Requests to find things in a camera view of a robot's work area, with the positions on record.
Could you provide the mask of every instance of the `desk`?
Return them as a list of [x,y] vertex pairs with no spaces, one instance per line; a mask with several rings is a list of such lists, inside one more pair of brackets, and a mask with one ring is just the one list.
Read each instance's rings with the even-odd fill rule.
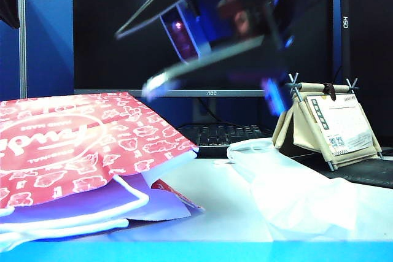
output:
[[[48,253],[44,258],[30,256],[29,261],[85,261],[86,255],[94,257],[91,261],[124,261],[120,259],[133,255],[139,258],[129,261],[154,261],[154,257],[158,257],[156,261],[182,261],[182,256],[188,261],[217,261],[217,256],[221,261],[304,261],[304,255],[307,261],[393,261],[393,217],[374,209],[383,203],[393,215],[393,190],[375,188],[382,192],[381,199],[369,199],[357,229],[339,239],[349,242],[337,242],[341,232],[333,228],[313,239],[318,242],[271,243],[247,183],[230,164],[222,162],[196,159],[163,177],[203,206],[204,213],[192,211],[189,218],[167,222],[133,222],[128,229],[66,242],[30,242],[0,254],[0,260],[17,261],[15,257],[44,251]],[[374,189],[358,186],[364,199]]]

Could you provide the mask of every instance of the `blue light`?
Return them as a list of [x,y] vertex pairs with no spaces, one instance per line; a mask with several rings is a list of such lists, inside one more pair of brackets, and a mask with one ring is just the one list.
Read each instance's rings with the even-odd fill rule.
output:
[[270,112],[273,115],[280,116],[286,110],[284,102],[277,84],[271,79],[264,79],[262,81],[263,89],[265,90],[265,99],[268,101]]
[[294,36],[290,36],[290,37],[288,38],[287,42],[285,43],[285,48],[290,47],[290,46],[293,44],[294,39],[295,39]]
[[273,5],[274,5],[274,6],[277,6],[277,4],[278,4],[279,1],[280,1],[280,0],[273,0]]

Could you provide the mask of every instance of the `purple paper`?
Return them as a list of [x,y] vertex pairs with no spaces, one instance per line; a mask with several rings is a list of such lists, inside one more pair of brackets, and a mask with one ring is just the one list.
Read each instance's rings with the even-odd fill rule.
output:
[[[123,176],[122,178],[133,188],[149,195],[150,199],[145,206],[116,218],[162,221],[190,216],[189,210],[177,196],[168,191],[151,189],[141,174]],[[31,207],[16,207],[11,215],[0,217],[0,223],[36,222],[92,214],[124,205],[136,199],[124,187],[111,180],[106,186],[92,191],[77,193]]]

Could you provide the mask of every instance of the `monitor screen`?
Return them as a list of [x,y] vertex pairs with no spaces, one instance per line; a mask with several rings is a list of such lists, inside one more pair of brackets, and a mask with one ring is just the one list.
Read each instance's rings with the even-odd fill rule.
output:
[[[182,61],[168,36],[165,18],[120,40],[115,32],[146,0],[74,0],[74,88],[76,93],[127,90],[141,94],[149,77]],[[202,11],[205,27],[212,14]],[[208,30],[209,45],[225,43],[225,28]],[[323,0],[293,25],[295,42],[285,52],[261,50],[260,56],[229,61],[239,70],[245,63],[274,67],[284,60],[288,73],[299,72],[299,81],[329,82],[332,68],[332,2]],[[260,81],[228,80],[219,71],[182,85],[165,96],[261,96]]]
[[343,64],[379,144],[393,145],[393,0],[344,0]]

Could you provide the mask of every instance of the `white rope handle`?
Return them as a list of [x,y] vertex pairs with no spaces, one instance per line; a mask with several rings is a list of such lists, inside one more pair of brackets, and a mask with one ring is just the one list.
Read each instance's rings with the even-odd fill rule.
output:
[[108,220],[135,210],[146,205],[149,202],[149,196],[133,187],[131,187],[126,181],[124,181],[120,176],[115,175],[113,179],[118,182],[122,187],[124,187],[132,195],[136,196],[138,199],[127,204],[104,210],[92,214],[84,214],[75,217],[51,219],[45,221],[37,222],[26,222],[26,223],[0,223],[0,233],[24,233],[27,231],[35,231],[39,229],[64,229],[72,228],[75,226],[89,225],[101,222],[103,220]]
[[0,217],[8,216],[14,212],[14,207],[6,207],[0,209]]
[[57,237],[76,236],[79,234],[97,233],[99,231],[106,231],[114,228],[125,228],[127,226],[127,219],[119,219],[71,228],[39,229],[36,231],[25,231],[24,233],[3,233],[0,234],[0,253],[11,251],[24,242],[36,239],[54,239]]

